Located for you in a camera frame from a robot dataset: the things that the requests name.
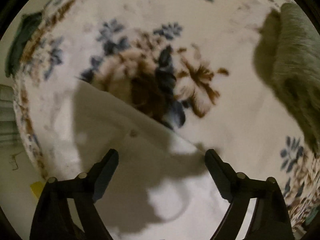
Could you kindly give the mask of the dark green blanket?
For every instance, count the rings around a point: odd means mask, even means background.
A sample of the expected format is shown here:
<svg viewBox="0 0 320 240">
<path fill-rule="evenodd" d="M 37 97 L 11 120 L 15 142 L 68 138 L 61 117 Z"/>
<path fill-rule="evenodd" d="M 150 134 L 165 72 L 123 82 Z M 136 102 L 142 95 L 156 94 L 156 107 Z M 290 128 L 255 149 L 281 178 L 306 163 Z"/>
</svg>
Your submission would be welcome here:
<svg viewBox="0 0 320 240">
<path fill-rule="evenodd" d="M 22 15 L 21 22 L 10 46 L 5 62 L 5 76 L 14 77 L 20 68 L 20 58 L 27 42 L 42 21 L 42 12 Z"/>
</svg>

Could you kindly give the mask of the grey green garment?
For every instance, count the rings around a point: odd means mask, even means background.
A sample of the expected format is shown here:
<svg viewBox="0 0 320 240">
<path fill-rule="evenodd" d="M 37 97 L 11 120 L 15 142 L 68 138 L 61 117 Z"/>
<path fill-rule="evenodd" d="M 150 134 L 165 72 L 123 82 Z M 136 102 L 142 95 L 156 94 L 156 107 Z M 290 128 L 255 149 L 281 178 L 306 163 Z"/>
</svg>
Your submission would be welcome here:
<svg viewBox="0 0 320 240">
<path fill-rule="evenodd" d="M 259 77 L 272 88 L 319 158 L 319 33 L 295 3 L 272 9 L 254 51 Z"/>
</svg>

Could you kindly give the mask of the floral bed blanket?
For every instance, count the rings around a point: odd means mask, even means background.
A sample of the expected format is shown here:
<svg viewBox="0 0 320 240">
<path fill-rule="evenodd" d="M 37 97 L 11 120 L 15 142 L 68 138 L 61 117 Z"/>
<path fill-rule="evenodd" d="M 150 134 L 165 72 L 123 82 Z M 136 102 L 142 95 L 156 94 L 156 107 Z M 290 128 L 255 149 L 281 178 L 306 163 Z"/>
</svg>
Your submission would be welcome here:
<svg viewBox="0 0 320 240">
<path fill-rule="evenodd" d="M 84 168 L 73 94 L 111 94 L 236 171 L 276 178 L 297 230 L 319 204 L 319 159 L 259 77 L 268 13 L 292 0 L 49 0 L 14 77 L 27 155 L 43 179 Z"/>
</svg>

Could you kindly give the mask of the white pants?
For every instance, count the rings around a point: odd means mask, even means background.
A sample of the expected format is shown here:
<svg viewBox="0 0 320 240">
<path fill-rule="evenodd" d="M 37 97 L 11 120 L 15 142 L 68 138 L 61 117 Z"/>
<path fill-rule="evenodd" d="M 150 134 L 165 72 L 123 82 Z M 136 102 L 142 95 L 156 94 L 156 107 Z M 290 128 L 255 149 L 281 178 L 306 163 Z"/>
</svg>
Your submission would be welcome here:
<svg viewBox="0 0 320 240">
<path fill-rule="evenodd" d="M 210 239 L 228 203 L 204 154 L 111 94 L 79 81 L 73 131 L 84 168 L 109 149 L 119 164 L 101 200 L 100 217 L 115 239 Z"/>
</svg>

